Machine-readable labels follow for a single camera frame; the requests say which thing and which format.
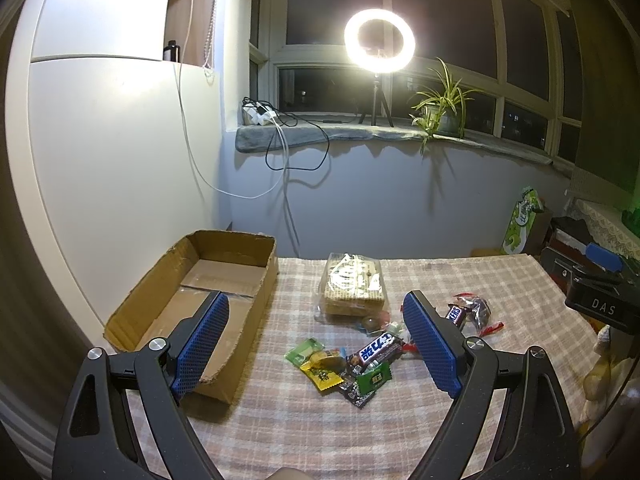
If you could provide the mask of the black bottle on shelf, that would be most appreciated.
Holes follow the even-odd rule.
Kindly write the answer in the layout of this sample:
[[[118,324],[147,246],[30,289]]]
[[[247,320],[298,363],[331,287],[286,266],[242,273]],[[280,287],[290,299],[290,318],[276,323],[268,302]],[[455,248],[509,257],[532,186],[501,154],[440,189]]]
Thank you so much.
[[[166,46],[163,48],[163,60],[179,63],[180,62],[181,48],[177,44],[176,40],[169,40]]]

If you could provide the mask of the brown cardboard box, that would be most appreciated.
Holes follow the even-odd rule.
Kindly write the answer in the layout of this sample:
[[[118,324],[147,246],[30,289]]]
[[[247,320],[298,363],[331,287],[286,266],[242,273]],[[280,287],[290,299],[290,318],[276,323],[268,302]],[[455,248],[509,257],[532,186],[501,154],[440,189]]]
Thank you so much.
[[[146,272],[108,319],[105,339],[119,351],[166,337],[194,315],[210,292],[229,299],[229,321],[195,391],[229,404],[278,275],[272,236],[196,231],[184,236]]]

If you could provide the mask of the small green candy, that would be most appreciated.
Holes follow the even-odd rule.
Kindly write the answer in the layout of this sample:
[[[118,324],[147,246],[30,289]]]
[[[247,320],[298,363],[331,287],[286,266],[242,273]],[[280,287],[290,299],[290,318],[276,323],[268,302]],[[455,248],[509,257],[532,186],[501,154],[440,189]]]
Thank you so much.
[[[385,330],[387,333],[402,339],[404,336],[405,326],[401,322],[389,322],[386,324]]]

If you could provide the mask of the green snack bag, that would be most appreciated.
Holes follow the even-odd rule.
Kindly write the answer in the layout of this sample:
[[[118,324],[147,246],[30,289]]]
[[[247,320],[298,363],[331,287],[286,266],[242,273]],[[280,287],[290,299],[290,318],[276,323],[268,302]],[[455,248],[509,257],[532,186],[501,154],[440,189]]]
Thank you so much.
[[[543,212],[544,203],[538,192],[530,186],[523,188],[506,227],[501,252],[506,255],[520,254],[532,232],[536,217]]]

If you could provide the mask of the red clear snack bag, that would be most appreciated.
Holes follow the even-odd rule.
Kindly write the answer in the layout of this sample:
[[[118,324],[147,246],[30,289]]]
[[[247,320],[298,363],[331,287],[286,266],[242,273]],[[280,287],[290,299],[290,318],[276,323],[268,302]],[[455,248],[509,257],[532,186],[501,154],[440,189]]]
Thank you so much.
[[[466,309],[468,315],[465,323],[470,322],[479,337],[490,336],[504,329],[503,322],[491,321],[491,310],[488,302],[484,298],[472,294],[472,292],[460,292],[460,294],[454,295],[449,304],[456,304]]]

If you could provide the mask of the dark green candy packet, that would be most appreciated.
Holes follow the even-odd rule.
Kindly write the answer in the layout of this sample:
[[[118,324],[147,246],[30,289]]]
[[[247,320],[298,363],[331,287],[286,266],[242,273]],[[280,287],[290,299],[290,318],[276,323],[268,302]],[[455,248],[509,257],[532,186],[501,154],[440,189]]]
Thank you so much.
[[[362,396],[366,396],[369,393],[375,392],[382,387],[386,382],[392,379],[392,373],[390,372],[390,364],[383,362],[378,364],[372,370],[360,374],[356,379],[359,393]]]

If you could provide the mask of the plaid table cloth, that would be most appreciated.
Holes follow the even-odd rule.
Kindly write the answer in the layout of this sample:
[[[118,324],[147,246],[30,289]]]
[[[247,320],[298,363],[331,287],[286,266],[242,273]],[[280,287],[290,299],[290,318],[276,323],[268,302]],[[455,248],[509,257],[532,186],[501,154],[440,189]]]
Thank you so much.
[[[382,264],[388,306],[400,318],[410,290],[445,312],[459,292],[486,299],[501,327],[492,348],[549,353],[573,416],[585,402],[582,380],[593,366],[596,334],[532,258],[396,259]],[[450,407],[424,364],[406,356],[363,408],[339,393],[323,394],[285,359],[307,338],[355,351],[363,333],[314,316],[320,260],[283,258],[232,402],[190,394],[183,409],[201,444],[228,479],[262,479],[282,467],[316,479],[408,477]]]

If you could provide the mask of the yellow candy packet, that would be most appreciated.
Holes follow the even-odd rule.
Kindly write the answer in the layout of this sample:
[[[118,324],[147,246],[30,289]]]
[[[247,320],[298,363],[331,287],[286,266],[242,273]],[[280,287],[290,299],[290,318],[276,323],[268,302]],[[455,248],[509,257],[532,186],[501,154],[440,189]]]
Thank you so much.
[[[344,382],[345,366],[346,358],[341,351],[332,349],[314,352],[299,369],[320,392],[326,392]]]

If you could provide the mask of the small Snickers bar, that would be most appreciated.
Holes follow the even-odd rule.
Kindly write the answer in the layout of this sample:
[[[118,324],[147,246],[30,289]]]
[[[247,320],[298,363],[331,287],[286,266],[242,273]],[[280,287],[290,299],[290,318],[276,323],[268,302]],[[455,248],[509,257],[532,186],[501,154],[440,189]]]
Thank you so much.
[[[466,316],[468,312],[464,307],[457,306],[456,304],[448,304],[449,310],[446,315],[446,319],[449,320],[454,326],[457,326],[459,330],[462,330]]]

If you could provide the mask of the white power strip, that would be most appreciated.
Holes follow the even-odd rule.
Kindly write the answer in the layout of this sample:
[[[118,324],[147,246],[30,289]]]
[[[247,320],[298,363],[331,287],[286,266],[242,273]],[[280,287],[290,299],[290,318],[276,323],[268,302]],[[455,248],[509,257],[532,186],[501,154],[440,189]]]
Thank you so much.
[[[246,126],[268,126],[277,122],[277,112],[268,104],[244,98],[242,102],[243,124]]]

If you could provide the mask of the cracker pack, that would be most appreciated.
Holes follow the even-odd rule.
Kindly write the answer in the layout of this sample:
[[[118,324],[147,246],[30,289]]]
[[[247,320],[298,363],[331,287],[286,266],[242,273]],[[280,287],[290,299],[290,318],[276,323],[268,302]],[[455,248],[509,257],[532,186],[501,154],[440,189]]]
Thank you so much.
[[[317,288],[321,322],[366,318],[387,309],[381,261],[348,252],[331,252]]]

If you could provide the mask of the black patterned candy packet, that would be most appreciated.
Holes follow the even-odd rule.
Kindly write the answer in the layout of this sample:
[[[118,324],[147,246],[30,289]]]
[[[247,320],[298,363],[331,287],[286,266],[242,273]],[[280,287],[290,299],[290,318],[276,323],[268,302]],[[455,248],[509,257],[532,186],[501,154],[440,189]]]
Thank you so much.
[[[376,393],[368,375],[344,375],[343,382],[338,385],[338,391],[355,408],[366,406]]]

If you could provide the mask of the potted spider plant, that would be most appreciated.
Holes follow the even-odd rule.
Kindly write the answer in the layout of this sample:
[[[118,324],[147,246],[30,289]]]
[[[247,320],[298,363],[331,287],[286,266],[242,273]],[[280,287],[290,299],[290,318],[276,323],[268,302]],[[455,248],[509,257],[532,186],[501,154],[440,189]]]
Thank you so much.
[[[411,125],[421,130],[421,155],[428,152],[428,144],[439,134],[451,133],[454,138],[463,139],[468,103],[476,94],[483,93],[477,88],[464,88],[461,79],[454,79],[447,63],[442,58],[437,61],[439,68],[431,67],[430,71],[442,85],[442,90],[425,87],[414,94],[419,102],[411,107]]]

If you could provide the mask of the large Snickers bar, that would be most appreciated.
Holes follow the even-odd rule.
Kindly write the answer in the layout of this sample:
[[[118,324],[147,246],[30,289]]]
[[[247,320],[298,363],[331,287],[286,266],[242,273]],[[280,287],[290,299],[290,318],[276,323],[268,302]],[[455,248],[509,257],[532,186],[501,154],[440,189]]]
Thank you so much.
[[[394,334],[384,332],[354,352],[347,360],[351,367],[364,370],[374,362],[382,362],[402,352],[402,340]]]

